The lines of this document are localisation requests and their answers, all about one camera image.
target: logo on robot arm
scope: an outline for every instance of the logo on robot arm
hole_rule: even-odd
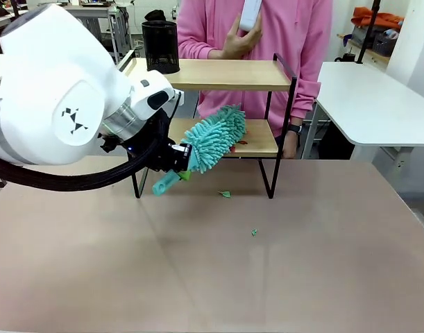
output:
[[[73,135],[73,134],[74,134],[74,132],[76,132],[79,128],[83,128],[84,130],[87,130],[87,129],[88,129],[88,127],[87,127],[87,126],[84,126],[83,124],[76,122],[76,116],[77,116],[78,111],[79,111],[79,109],[78,109],[78,108],[75,110],[75,112],[74,112],[74,113],[71,113],[71,109],[70,109],[70,108],[65,108],[65,111],[62,111],[62,117],[63,117],[63,116],[65,116],[66,114],[68,114],[68,115],[69,115],[69,117],[71,118],[71,120],[72,120],[72,121],[73,121],[73,123],[74,123],[74,129],[70,131],[70,133],[71,133],[72,135]]]

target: person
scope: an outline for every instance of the person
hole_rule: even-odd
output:
[[[180,58],[272,60],[281,55],[298,77],[283,156],[295,158],[298,126],[312,110],[317,82],[329,45],[332,0],[262,0],[255,27],[239,30],[244,0],[183,0],[177,19]],[[273,93],[269,123],[275,137],[281,133],[287,93]],[[263,119],[267,92],[201,92],[201,117],[223,105],[241,105],[248,119]]]

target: wristwatch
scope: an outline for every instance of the wristwatch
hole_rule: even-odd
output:
[[[301,135],[301,132],[303,131],[302,126],[292,125],[291,123],[287,126],[287,130],[291,130],[292,132],[295,132],[298,135]]]

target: paper scrap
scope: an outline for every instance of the paper scrap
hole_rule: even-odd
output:
[[[225,191],[225,192],[218,192],[219,194],[221,194],[224,198],[230,198],[230,192],[229,191]]]

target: white object in hand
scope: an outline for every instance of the white object in hand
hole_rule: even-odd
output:
[[[253,29],[260,13],[261,0],[245,0],[239,28],[244,31]]]

